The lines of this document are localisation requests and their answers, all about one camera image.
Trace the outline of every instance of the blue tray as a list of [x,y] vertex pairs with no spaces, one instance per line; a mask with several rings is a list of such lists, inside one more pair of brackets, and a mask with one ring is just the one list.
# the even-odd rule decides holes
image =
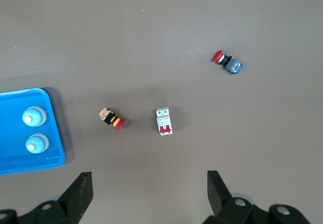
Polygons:
[[[22,121],[23,112],[32,106],[43,108],[46,122],[29,127]],[[60,167],[64,151],[48,94],[39,88],[0,93],[0,175]],[[49,147],[42,153],[30,153],[27,139],[42,133],[49,139]]]

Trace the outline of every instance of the electrical component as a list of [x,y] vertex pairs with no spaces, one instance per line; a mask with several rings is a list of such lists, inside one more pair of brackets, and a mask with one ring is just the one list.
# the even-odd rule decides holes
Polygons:
[[173,129],[170,117],[170,110],[168,109],[168,107],[157,109],[156,114],[159,133],[162,136],[172,134]]
[[101,112],[99,113],[99,118],[107,125],[112,124],[117,130],[119,130],[126,122],[124,119],[117,117],[111,109],[107,108],[103,108],[101,110]]
[[217,51],[213,57],[213,62],[217,62],[228,70],[232,74],[237,74],[242,68],[242,64],[233,58],[233,56],[227,56],[223,53],[223,50]]

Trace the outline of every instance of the metal screw head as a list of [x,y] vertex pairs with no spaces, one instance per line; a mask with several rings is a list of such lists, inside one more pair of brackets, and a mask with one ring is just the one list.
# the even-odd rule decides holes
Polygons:
[[41,209],[42,210],[48,210],[49,208],[51,208],[51,204],[50,203],[48,203],[46,205],[43,205]]
[[0,220],[5,219],[7,217],[7,213],[0,214]]
[[277,207],[277,211],[280,213],[280,214],[283,214],[283,215],[289,215],[289,210],[283,206],[278,206]]
[[246,206],[246,202],[244,202],[244,200],[242,199],[236,199],[234,202],[236,203],[236,205]]

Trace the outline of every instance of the red breaker toggle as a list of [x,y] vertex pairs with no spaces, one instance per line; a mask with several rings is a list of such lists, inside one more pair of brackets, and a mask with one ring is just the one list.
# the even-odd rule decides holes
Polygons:
[[163,127],[160,127],[160,133],[166,133],[166,132],[171,132],[171,128],[169,125],[166,126],[166,129],[164,129]]

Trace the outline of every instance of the light blue bottle cap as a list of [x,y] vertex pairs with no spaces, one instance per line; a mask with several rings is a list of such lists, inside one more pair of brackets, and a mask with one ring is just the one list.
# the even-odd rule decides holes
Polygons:
[[31,153],[44,152],[49,147],[48,138],[41,133],[37,133],[28,138],[26,148]]
[[33,106],[25,110],[22,120],[30,127],[38,127],[45,123],[46,112],[39,106]]

